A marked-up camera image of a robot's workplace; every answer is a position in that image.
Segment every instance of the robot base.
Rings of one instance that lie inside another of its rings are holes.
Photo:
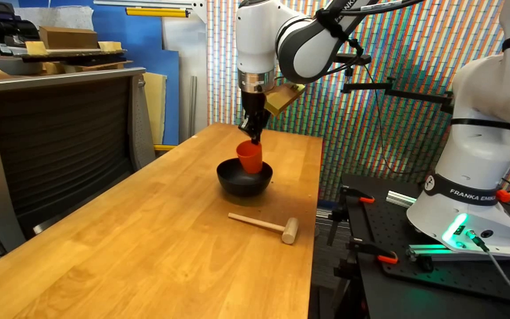
[[[482,238],[489,252],[502,259],[510,259],[510,216],[503,206],[493,208],[454,208],[447,197],[422,193],[415,206],[408,209],[410,222],[424,234],[443,243],[452,254],[486,255],[473,243]]]

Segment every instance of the green light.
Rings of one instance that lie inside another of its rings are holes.
[[[447,229],[443,239],[452,245],[452,247],[457,247],[456,241],[454,241],[454,232],[464,225],[464,222],[468,220],[468,215],[459,215],[454,224]]]

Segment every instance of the wooden mallet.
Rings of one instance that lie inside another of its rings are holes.
[[[263,222],[263,220],[247,218],[247,216],[234,215],[234,213],[229,213],[227,216],[232,218],[232,220],[240,220],[240,222],[245,222],[245,224],[252,224],[252,225],[263,227],[263,229],[271,229],[271,231],[282,232],[280,239],[286,245],[294,245],[296,236],[298,236],[298,220],[296,218],[289,218],[287,225],[282,227],[282,225],[275,225],[275,224],[268,224],[268,222]]]

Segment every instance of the striped curtain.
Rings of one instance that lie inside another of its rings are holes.
[[[284,0],[314,14],[326,0]],[[353,82],[387,82],[395,89],[445,94],[452,76],[470,60],[500,52],[500,0],[425,0],[404,11],[369,16],[353,34],[374,57],[371,75],[356,69]],[[238,2],[209,2],[209,123],[241,119],[236,78]],[[394,181],[422,181],[443,149],[450,115],[440,105],[385,96],[381,91],[342,94],[344,75],[317,80],[271,130],[323,137],[326,142],[321,199],[337,201],[344,174]]]

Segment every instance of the wooden table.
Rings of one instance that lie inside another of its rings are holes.
[[[307,317],[323,140],[264,131],[273,181],[238,201],[217,167],[243,140],[209,126],[0,259],[0,317]],[[300,238],[227,213],[298,216]]]

